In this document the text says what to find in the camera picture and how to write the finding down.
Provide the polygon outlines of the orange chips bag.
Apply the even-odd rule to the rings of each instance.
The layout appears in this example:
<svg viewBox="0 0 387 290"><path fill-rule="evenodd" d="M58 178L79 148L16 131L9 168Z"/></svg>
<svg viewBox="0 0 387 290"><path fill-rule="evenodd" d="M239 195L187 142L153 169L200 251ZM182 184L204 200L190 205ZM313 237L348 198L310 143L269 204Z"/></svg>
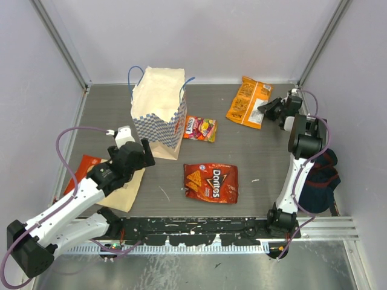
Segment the orange chips bag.
<svg viewBox="0 0 387 290"><path fill-rule="evenodd" d="M273 86L242 76L242 83L226 114L234 123L261 129L264 114L259 107L270 100Z"/></svg>

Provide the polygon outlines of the colourful candy bag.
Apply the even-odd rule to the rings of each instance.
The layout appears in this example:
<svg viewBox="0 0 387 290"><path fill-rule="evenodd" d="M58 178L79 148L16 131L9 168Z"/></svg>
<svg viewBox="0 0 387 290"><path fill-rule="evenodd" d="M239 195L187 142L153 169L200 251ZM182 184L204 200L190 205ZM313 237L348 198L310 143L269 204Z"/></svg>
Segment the colourful candy bag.
<svg viewBox="0 0 387 290"><path fill-rule="evenodd" d="M183 138L213 143L216 139L217 127L216 120L188 115Z"/></svg>

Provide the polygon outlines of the red Doritos bag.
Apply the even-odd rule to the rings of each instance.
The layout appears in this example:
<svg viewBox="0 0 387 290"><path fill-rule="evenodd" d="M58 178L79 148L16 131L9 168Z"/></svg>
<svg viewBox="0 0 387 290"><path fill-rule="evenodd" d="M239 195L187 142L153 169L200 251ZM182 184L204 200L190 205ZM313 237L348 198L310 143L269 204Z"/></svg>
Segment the red Doritos bag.
<svg viewBox="0 0 387 290"><path fill-rule="evenodd" d="M239 197L238 168L229 164L183 165L187 198L217 204L236 204Z"/></svg>

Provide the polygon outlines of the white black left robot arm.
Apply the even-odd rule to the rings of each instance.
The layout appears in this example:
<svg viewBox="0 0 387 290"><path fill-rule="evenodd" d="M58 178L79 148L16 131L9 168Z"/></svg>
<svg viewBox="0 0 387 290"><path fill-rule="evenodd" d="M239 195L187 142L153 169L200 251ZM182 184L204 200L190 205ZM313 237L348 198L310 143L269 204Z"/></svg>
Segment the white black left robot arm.
<svg viewBox="0 0 387 290"><path fill-rule="evenodd" d="M110 159L97 164L74 190L36 217L7 227L7 249L29 278L45 272L66 250L95 237L115 239L122 221L103 207L83 222L73 224L84 210L131 181L134 173L154 166L149 141L128 141L108 148Z"/></svg>

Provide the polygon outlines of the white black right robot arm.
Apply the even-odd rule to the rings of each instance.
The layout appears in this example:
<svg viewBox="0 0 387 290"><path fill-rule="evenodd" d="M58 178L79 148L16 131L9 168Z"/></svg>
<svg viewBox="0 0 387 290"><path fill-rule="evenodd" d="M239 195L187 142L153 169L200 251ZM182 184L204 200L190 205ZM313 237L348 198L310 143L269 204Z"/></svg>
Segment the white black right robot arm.
<svg viewBox="0 0 387 290"><path fill-rule="evenodd" d="M299 90L288 92L286 98L276 98L258 106L258 111L279 127L290 132L288 152L290 165L281 193L267 213L266 233L278 238L291 234L297 227L299 199L314 162L327 150L330 141L327 122L315 115L299 113L303 99Z"/></svg>

